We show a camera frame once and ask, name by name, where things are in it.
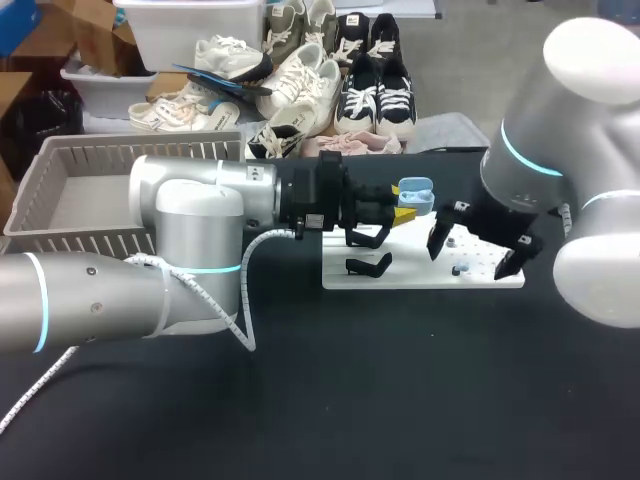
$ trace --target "gray plastic basket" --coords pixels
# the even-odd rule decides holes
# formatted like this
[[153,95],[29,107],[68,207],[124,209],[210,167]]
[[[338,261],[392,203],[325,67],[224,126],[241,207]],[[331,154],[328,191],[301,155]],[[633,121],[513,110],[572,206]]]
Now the gray plastic basket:
[[115,258],[154,253],[134,224],[128,185],[141,155],[244,161],[239,131],[51,137],[25,175],[4,233],[25,252],[80,251]]

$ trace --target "pink sneaker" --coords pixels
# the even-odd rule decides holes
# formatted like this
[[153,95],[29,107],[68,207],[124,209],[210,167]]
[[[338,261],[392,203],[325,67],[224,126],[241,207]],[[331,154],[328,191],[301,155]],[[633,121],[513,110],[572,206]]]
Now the pink sneaker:
[[335,137],[315,137],[302,142],[301,157],[317,157],[321,150],[343,155],[380,155],[402,153],[398,137],[381,137],[369,132],[351,132]]

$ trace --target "cardboard box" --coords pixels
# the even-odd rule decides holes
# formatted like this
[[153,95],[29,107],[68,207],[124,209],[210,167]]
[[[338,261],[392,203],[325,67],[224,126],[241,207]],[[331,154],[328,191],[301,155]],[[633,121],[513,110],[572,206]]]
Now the cardboard box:
[[0,71],[33,72],[31,86],[36,91],[70,90],[71,85],[60,78],[60,69],[75,50],[72,22],[54,5],[41,5],[40,8],[40,25],[8,59],[0,62]]
[[16,196],[16,185],[4,159],[14,161],[17,155],[13,142],[2,138],[2,120],[16,99],[23,94],[30,79],[31,73],[0,73],[0,226],[2,228],[11,215],[13,200]]
[[147,102],[153,102],[163,93],[179,92],[187,84],[186,73],[161,72],[147,91]]
[[[72,1],[58,6],[70,11]],[[73,31],[82,62],[107,75],[134,76],[144,72],[128,22],[114,28],[118,9],[105,0],[78,0],[72,10]]]

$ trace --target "shoe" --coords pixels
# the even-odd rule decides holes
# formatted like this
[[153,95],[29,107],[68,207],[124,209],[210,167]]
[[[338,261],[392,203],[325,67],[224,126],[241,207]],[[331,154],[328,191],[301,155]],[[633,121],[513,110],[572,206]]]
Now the shoe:
[[362,13],[350,13],[338,18],[335,53],[331,58],[341,68],[349,68],[361,53],[366,53],[369,39],[369,17]]
[[382,67],[376,103],[376,132],[395,133],[401,142],[409,140],[416,126],[416,103],[411,78],[400,58],[391,57]]
[[391,57],[402,58],[400,52],[400,29],[396,19],[390,13],[378,15],[371,27],[371,49],[369,56],[380,63]]
[[307,70],[318,70],[322,65],[322,56],[320,45],[303,45],[265,80],[262,86],[271,89],[271,95],[256,97],[256,107],[264,118],[271,118],[278,110],[296,101],[307,82]]
[[309,103],[283,108],[247,142],[244,157],[248,160],[286,157],[300,145],[315,123],[316,111]]
[[235,83],[256,82],[273,71],[266,53],[248,47],[233,37],[214,36],[211,41],[196,43],[194,67]]
[[331,0],[313,0],[307,10],[302,43],[317,43],[326,55],[335,49],[336,7]]
[[300,46],[307,7],[302,0],[286,0],[267,8],[267,39],[262,50],[280,65]]
[[315,137],[302,142],[300,157],[317,157],[320,151],[342,155],[397,155],[402,153],[398,137],[382,137],[369,132],[352,132],[334,137]]
[[213,128],[207,108],[195,103],[176,103],[159,99],[156,103],[137,103],[129,107],[129,121],[141,133],[194,132]]
[[150,103],[163,99],[175,103],[197,103],[203,107],[209,107],[218,100],[219,96],[209,89],[201,87],[197,83],[187,81],[186,85],[179,92],[162,93],[155,97]]
[[376,64],[366,53],[351,64],[342,84],[334,125],[338,133],[373,132],[378,90]]
[[335,60],[325,61],[318,72],[309,70],[305,87],[294,102],[309,102],[316,107],[316,124],[309,132],[309,137],[322,133],[331,125],[333,120],[333,108],[340,93],[340,67]]

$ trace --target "robotic arm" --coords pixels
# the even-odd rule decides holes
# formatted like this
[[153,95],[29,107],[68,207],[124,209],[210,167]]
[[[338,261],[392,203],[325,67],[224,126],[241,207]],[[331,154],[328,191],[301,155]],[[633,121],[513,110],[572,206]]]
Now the robotic arm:
[[[383,235],[372,239],[352,230],[369,223],[388,234],[415,217],[395,203],[391,184],[357,185],[341,156],[328,152],[315,168],[296,168],[284,187],[273,165],[140,157],[130,176],[129,207],[137,224],[155,230],[156,254],[166,268],[84,252],[0,257],[0,351],[221,331],[239,310],[243,231],[284,223],[302,238],[306,230],[339,225],[350,232],[348,242],[376,248]],[[224,315],[169,267],[192,278]]]
[[[640,39],[604,20],[559,26],[481,162],[471,203],[438,211],[427,243],[432,258],[463,224],[510,249],[496,278],[513,275],[542,249],[530,230],[535,218],[575,197],[580,212],[554,265],[558,290],[598,322],[640,326],[639,132]],[[200,291],[167,268],[90,253],[5,256],[0,351],[223,330],[239,310],[243,231],[284,223],[302,238],[339,226],[348,245],[377,248],[415,217],[396,203],[390,185],[353,182],[339,154],[325,152],[316,168],[296,169],[285,184],[272,165],[141,157],[131,173],[132,215],[155,230],[157,255]],[[355,231],[358,223],[382,228],[367,237]],[[375,277],[391,259],[383,261],[346,267]]]
[[607,325],[640,326],[640,39],[614,23],[557,27],[512,101],[471,204],[438,213],[435,258],[454,223],[512,249],[496,278],[542,249],[537,215],[575,198],[577,220],[553,269],[560,294]]

